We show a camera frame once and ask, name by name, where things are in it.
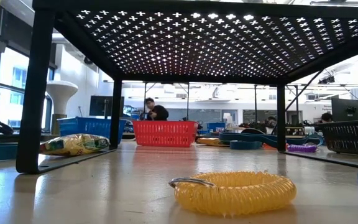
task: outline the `metal key ring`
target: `metal key ring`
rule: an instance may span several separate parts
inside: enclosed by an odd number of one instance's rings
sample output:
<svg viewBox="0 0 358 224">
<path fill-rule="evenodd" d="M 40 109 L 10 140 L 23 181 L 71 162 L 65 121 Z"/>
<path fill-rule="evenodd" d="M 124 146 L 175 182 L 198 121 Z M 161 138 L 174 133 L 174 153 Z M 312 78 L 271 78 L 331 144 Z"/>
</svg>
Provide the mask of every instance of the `metal key ring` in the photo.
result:
<svg viewBox="0 0 358 224">
<path fill-rule="evenodd" d="M 175 188 L 177 185 L 177 182 L 188 182 L 188 183 L 195 183 L 195 184 L 204 184 L 205 186 L 215 186 L 213 183 L 205 181 L 205 180 L 200 180 L 200 179 L 193 179 L 193 178 L 189 178 L 189 177 L 179 177 L 179 178 L 174 178 L 172 179 L 170 182 L 168 182 L 169 186 Z"/>
</svg>

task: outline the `black metal table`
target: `black metal table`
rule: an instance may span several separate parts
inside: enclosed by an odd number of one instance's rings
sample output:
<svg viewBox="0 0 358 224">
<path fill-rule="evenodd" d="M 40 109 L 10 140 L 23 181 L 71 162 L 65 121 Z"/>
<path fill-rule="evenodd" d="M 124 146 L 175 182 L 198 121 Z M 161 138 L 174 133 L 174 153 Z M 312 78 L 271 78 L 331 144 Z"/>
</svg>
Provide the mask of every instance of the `black metal table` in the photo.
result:
<svg viewBox="0 0 358 224">
<path fill-rule="evenodd" d="M 34 0 L 18 172 L 37 174 L 52 30 L 114 79 L 112 149 L 123 80 L 277 86 L 285 150 L 285 85 L 358 54 L 358 8 L 207 1 Z"/>
</svg>

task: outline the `plastic bag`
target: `plastic bag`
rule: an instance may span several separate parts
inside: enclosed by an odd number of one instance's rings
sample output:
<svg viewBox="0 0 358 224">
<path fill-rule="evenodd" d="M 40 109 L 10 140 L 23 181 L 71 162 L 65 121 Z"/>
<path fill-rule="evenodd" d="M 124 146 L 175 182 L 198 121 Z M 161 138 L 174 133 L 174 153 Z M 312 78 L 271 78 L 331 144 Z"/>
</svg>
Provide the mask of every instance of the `plastic bag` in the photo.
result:
<svg viewBox="0 0 358 224">
<path fill-rule="evenodd" d="M 39 153 L 53 156 L 80 156 L 98 152 L 108 146 L 110 141 L 103 136 L 71 134 L 42 143 Z"/>
</svg>

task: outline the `black plastic basket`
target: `black plastic basket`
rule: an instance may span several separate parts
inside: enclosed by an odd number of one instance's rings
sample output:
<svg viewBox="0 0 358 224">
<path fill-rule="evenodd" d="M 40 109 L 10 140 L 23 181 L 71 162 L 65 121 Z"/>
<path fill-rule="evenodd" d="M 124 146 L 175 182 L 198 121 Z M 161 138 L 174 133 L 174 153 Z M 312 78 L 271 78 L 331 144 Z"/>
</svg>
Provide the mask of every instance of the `black plastic basket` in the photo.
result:
<svg viewBox="0 0 358 224">
<path fill-rule="evenodd" d="M 358 155 L 358 121 L 319 124 L 319 128 L 329 150 Z"/>
</svg>

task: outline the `red plastic basket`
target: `red plastic basket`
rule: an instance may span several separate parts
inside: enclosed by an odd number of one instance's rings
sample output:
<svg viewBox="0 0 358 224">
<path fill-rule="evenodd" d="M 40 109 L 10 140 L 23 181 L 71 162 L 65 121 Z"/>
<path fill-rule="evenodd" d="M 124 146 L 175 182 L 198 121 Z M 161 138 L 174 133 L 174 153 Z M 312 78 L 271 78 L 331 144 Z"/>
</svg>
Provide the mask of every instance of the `red plastic basket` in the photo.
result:
<svg viewBox="0 0 358 224">
<path fill-rule="evenodd" d="M 136 143 L 141 146 L 190 147 L 196 139 L 194 121 L 133 121 Z"/>
</svg>

